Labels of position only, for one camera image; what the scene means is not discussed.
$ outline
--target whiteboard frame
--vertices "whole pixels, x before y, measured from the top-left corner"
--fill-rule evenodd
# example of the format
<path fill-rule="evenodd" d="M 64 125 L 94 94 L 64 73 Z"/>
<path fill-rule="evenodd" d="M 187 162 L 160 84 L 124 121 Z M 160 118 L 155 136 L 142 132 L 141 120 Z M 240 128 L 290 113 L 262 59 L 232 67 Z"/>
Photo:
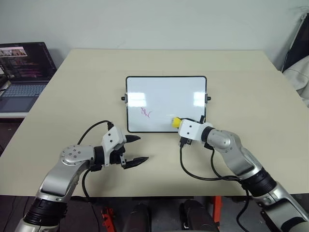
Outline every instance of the whiteboard frame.
<path fill-rule="evenodd" d="M 150 78 L 186 78 L 186 77 L 203 77 L 205 78 L 205 105 L 204 105 L 204 121 L 206 120 L 206 104 L 207 104 L 207 78 L 206 76 L 202 76 L 202 75 L 196 75 L 196 76 L 127 76 L 126 77 L 126 129 L 128 132 L 130 133 L 178 133 L 177 131 L 130 131 L 129 130 L 129 117 L 128 117 L 128 101 L 127 101 L 127 80 L 131 77 L 134 78 L 145 78 L 145 77 L 150 77 Z"/>

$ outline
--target laptop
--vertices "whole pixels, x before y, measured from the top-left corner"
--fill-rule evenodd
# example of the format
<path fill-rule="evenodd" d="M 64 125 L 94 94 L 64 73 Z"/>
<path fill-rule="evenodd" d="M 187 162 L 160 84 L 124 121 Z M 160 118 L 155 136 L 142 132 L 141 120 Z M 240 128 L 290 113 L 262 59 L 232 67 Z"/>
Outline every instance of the laptop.
<path fill-rule="evenodd" d="M 0 44 L 0 69 L 11 82 L 0 113 L 29 112 L 57 71 L 44 42 Z"/>

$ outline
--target laptop keyboard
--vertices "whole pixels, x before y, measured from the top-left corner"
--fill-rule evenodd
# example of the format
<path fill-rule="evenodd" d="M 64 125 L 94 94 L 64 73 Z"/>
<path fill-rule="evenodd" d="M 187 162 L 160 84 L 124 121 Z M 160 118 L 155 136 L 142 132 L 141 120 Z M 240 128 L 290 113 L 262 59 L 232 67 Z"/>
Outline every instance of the laptop keyboard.
<path fill-rule="evenodd" d="M 9 86 L 2 97 L 38 97 L 46 85 Z"/>

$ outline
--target white cloth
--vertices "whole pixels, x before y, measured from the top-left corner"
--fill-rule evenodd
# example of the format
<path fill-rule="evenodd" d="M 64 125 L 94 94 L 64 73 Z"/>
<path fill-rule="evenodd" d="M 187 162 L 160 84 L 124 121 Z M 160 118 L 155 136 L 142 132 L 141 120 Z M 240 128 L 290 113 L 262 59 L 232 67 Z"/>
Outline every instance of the white cloth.
<path fill-rule="evenodd" d="M 309 56 L 293 64 L 283 74 L 309 108 Z"/>

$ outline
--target beige tabletop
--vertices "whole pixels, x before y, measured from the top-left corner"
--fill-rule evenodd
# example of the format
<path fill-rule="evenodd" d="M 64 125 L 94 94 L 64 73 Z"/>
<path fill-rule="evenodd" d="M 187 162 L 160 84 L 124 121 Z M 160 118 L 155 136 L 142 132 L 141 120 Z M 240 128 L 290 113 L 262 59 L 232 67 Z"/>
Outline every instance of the beige tabletop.
<path fill-rule="evenodd" d="M 129 75 L 204 75 L 207 120 L 240 136 L 272 177 L 290 193 L 309 192 L 309 114 L 285 77 L 261 51 L 146 51 L 74 49 L 23 121 L 0 157 L 0 194 L 35 195 L 62 148 L 77 143 L 100 120 L 126 131 L 120 100 Z M 99 145 L 106 126 L 94 128 L 84 145 Z M 140 133 L 126 145 L 128 159 L 148 156 L 123 170 L 112 165 L 86 179 L 89 195 L 242 195 L 237 183 L 206 182 L 184 173 L 176 133 Z M 191 172 L 214 177 L 210 151 L 194 143 L 183 150 Z M 219 153 L 215 166 L 231 174 Z M 79 184 L 74 195 L 81 195 Z"/>

